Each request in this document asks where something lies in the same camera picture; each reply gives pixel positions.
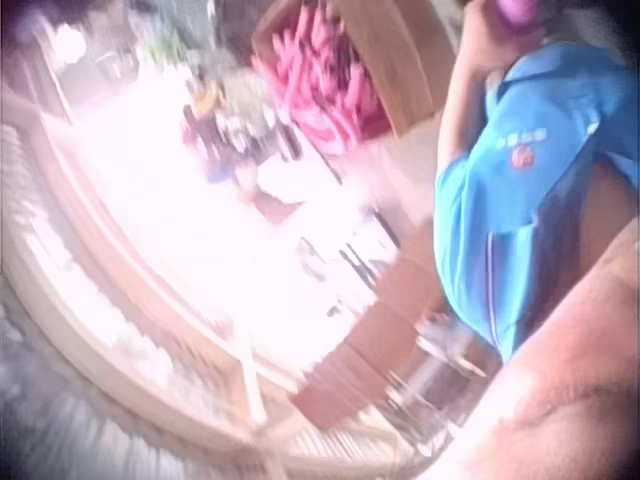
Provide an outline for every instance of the hand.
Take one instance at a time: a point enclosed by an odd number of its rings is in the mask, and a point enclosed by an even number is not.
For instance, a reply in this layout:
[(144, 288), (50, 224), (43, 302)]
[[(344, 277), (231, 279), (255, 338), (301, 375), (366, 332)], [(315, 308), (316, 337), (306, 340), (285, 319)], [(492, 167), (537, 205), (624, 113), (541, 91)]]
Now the hand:
[(465, 8), (458, 64), (486, 77), (536, 49), (543, 35), (542, 29), (524, 35), (513, 33), (502, 19), (496, 0), (473, 0)]

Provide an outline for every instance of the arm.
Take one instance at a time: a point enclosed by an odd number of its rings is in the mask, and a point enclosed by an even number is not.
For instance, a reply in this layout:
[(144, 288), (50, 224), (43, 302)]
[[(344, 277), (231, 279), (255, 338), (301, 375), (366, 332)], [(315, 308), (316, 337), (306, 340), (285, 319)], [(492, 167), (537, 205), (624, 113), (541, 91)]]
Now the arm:
[(442, 113), (438, 173), (467, 155), (483, 127), (484, 76), (466, 62), (456, 62)]
[(512, 65), (537, 47), (542, 31), (510, 33), (495, 0), (474, 0), (465, 9), (464, 30), (453, 68), (438, 143), (438, 172), (468, 154), (483, 128), (484, 83), (488, 75)]
[(421, 480), (623, 476), (638, 441), (638, 220), (496, 377)]

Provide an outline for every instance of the cardboard box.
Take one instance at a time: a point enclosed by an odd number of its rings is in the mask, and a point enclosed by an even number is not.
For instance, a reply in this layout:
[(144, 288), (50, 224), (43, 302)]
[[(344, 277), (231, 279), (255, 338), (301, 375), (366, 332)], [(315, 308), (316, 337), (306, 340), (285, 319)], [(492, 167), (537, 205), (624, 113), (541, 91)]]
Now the cardboard box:
[[(430, 0), (331, 4), (371, 73), (396, 135), (444, 106), (455, 54)], [(273, 34), (296, 24), (301, 5), (302, 0), (276, 0), (266, 12), (252, 39), (261, 60), (275, 63)]]

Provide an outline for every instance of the shirt sleeve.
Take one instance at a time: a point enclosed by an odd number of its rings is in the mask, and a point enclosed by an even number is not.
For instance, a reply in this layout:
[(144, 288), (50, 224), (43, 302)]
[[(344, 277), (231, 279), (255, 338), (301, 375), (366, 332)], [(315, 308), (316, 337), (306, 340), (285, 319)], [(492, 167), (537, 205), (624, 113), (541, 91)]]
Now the shirt sleeve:
[(440, 282), (456, 314), (491, 342), (487, 327), (485, 215), (482, 189), (469, 174), (469, 157), (453, 162), (436, 179), (434, 253)]

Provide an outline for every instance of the person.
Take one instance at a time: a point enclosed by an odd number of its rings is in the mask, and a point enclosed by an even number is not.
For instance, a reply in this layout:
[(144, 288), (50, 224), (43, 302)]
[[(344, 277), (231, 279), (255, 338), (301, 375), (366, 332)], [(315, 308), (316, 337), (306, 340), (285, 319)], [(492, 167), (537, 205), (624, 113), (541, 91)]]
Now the person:
[(637, 215), (637, 77), (542, 40), (512, 34), (493, 0), (467, 6), (438, 145), (438, 273), (505, 361)]
[(434, 248), (505, 365), (420, 480), (639, 478), (637, 78), (499, 18), (491, 0), (465, 12)]

